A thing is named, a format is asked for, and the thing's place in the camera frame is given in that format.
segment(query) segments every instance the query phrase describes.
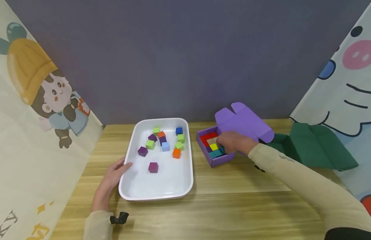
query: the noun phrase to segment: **blue ear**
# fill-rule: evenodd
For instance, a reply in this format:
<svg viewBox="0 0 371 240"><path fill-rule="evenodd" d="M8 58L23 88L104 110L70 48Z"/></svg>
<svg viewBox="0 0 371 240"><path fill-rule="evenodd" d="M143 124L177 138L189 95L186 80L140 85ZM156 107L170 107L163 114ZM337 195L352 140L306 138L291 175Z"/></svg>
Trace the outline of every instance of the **blue ear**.
<svg viewBox="0 0 371 240"><path fill-rule="evenodd" d="M8 41L0 38L0 54L7 55L10 45L11 44Z"/></svg>
<svg viewBox="0 0 371 240"><path fill-rule="evenodd" d="M27 31L19 23L9 23L7 26L7 38L10 42L18 38L27 38Z"/></svg>

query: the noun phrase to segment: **pig eye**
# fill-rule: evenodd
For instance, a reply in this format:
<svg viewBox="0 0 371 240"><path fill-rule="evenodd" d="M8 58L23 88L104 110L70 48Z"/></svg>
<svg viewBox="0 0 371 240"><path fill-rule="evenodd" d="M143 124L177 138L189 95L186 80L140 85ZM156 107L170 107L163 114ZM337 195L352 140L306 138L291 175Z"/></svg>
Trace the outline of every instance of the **pig eye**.
<svg viewBox="0 0 371 240"><path fill-rule="evenodd" d="M351 31L351 36L352 37L357 37L359 36L363 31L363 27L362 26L356 26L352 29Z"/></svg>

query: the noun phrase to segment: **purple box lid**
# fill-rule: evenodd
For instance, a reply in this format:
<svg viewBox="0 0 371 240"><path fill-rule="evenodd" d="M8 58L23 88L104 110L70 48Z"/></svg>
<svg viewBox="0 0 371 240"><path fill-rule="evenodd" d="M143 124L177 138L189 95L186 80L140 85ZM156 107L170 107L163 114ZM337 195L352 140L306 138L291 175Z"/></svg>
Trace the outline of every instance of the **purple box lid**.
<svg viewBox="0 0 371 240"><path fill-rule="evenodd" d="M255 141L258 139L264 142L271 142L274 132L261 118L243 103L232 103L234 113L228 108L223 108L216 112L217 133L236 131L244 136L250 137Z"/></svg>

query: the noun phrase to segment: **right hand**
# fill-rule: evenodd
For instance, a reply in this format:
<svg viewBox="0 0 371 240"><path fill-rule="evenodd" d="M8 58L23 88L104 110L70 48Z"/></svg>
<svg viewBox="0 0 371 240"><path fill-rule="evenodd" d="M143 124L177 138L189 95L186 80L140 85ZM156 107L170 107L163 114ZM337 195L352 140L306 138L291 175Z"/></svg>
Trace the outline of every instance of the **right hand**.
<svg viewBox="0 0 371 240"><path fill-rule="evenodd" d="M250 137L246 137L235 131L223 132L217 137L216 142L224 146L227 154L240 151L246 155L259 144Z"/></svg>

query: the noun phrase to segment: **gray backdrop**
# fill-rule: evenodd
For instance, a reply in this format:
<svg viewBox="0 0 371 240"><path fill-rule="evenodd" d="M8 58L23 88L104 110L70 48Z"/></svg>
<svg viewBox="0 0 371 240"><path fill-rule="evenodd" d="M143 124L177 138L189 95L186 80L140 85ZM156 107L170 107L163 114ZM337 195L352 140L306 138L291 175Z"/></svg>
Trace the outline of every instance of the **gray backdrop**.
<svg viewBox="0 0 371 240"><path fill-rule="evenodd" d="M7 0L103 124L286 118L370 0Z"/></svg>

